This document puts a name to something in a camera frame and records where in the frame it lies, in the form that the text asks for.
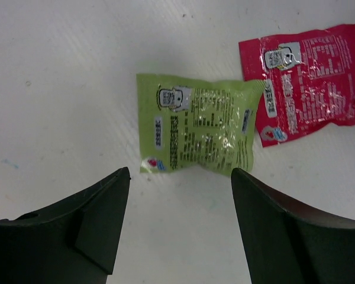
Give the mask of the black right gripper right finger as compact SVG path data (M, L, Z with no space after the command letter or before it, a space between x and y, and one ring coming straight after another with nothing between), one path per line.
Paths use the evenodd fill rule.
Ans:
M252 283L355 283L355 220L309 206L239 168L231 187Z

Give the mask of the red small snack packet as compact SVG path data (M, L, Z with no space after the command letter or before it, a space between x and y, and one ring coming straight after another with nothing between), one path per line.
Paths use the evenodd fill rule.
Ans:
M355 24L238 44L245 80L261 79L256 129L270 147L327 124L355 125Z

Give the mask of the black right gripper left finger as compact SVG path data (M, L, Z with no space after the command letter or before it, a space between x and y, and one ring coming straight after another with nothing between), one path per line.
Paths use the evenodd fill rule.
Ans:
M130 189L123 167L14 220L0 220L0 283L105 283L114 271Z

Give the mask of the green small snack packet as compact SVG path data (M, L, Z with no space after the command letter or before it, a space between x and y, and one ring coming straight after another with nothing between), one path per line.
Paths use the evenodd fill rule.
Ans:
M263 80L209 82L139 73L136 81L142 172L196 165L225 176L235 168L252 170Z

